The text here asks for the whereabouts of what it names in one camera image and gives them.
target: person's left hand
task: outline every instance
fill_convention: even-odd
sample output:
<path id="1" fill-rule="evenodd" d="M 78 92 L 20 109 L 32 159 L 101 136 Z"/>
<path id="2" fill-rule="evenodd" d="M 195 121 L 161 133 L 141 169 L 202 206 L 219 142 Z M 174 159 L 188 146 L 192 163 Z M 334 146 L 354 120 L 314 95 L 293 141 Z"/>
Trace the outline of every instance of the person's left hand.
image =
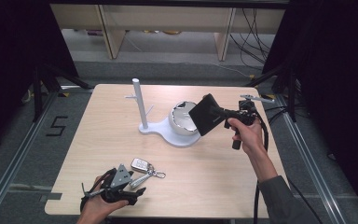
<path id="1" fill-rule="evenodd" d="M 96 183 L 100 178 L 100 176 L 97 176 L 94 183 Z M 95 188 L 94 191 L 97 191 L 100 188 L 101 183 Z M 77 224 L 98 224 L 103 221 L 109 214 L 126 206 L 127 204 L 129 204 L 129 202 L 126 200 L 118 201 L 116 203 L 107 203 L 103 200 L 101 195 L 96 195 L 87 200 L 83 207 L 83 211 L 80 214 L 80 218 L 77 221 Z"/>

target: round white base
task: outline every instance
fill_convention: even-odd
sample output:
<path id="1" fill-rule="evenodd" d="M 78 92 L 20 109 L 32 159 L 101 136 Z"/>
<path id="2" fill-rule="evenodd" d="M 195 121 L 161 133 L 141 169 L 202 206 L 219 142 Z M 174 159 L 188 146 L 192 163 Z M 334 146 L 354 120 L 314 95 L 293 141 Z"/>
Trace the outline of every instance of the round white base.
<path id="1" fill-rule="evenodd" d="M 200 133 L 192 135 L 181 135 L 176 133 L 171 127 L 168 117 L 160 123 L 147 122 L 147 125 L 147 129 L 144 129 L 142 123 L 139 125 L 139 131 L 142 134 L 159 134 L 165 139 L 165 141 L 174 147 L 190 147 L 201 138 Z"/>

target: wooden table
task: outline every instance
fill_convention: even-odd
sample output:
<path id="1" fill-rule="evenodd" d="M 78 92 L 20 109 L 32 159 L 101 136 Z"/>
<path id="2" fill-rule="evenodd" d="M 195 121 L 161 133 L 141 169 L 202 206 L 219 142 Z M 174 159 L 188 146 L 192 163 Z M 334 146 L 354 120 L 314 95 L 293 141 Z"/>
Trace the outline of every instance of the wooden table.
<path id="1" fill-rule="evenodd" d="M 211 93 L 226 109 L 238 109 L 240 94 L 258 95 L 254 88 L 141 85 L 145 108 L 153 105 L 149 122 L 159 122 L 179 102 L 198 103 Z M 253 216 L 256 177 L 246 154 L 231 148 L 233 131 L 223 123 L 191 147 L 172 147 L 156 134 L 143 135 L 132 85 L 98 85 L 86 108 L 76 135 L 54 184 L 60 200 L 48 200 L 51 215 L 78 215 L 81 183 L 89 190 L 97 175 L 123 163 L 128 170 L 134 158 L 151 162 L 164 171 L 164 179 L 150 177 L 145 194 L 134 206 L 115 211 L 117 217 L 247 218 Z M 264 120 L 260 102 L 255 105 Z M 269 131 L 268 154 L 284 175 L 273 135 Z M 142 175 L 135 172 L 136 178 Z M 263 199 L 259 217 L 268 217 Z"/>

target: black handheld device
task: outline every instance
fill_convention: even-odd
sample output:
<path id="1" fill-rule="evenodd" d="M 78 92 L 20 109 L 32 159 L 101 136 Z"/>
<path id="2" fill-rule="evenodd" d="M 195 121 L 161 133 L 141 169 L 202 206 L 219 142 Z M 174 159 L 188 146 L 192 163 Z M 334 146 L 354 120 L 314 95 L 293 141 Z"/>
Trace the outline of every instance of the black handheld device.
<path id="1" fill-rule="evenodd" d="M 225 120 L 225 128 L 229 128 L 229 118 L 240 120 L 243 124 L 249 126 L 255 121 L 257 111 L 255 103 L 249 99 L 239 101 L 239 110 L 228 110 L 219 106 L 213 96 L 209 93 L 188 113 L 193 119 L 194 124 L 203 136 Z M 232 148 L 240 149 L 241 141 L 234 141 Z"/>
<path id="2" fill-rule="evenodd" d="M 91 188 L 89 191 L 84 191 L 84 197 L 81 199 L 80 211 L 83 210 L 87 200 L 96 195 L 101 195 L 104 201 L 107 203 L 115 203 L 120 200 L 129 201 L 129 205 L 135 205 L 138 201 L 138 197 L 142 196 L 146 188 L 138 189 L 135 192 L 129 192 L 123 190 L 131 181 L 133 171 L 127 171 L 123 164 L 120 164 L 118 168 L 113 168 L 107 171 Z"/>

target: key ring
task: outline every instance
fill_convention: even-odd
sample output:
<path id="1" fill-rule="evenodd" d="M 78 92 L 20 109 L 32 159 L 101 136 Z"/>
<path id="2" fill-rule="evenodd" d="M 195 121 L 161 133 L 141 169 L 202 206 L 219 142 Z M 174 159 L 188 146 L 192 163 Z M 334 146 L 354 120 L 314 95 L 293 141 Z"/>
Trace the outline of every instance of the key ring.
<path id="1" fill-rule="evenodd" d="M 153 170 L 152 175 L 158 178 L 164 178 L 166 175 L 164 172 Z"/>

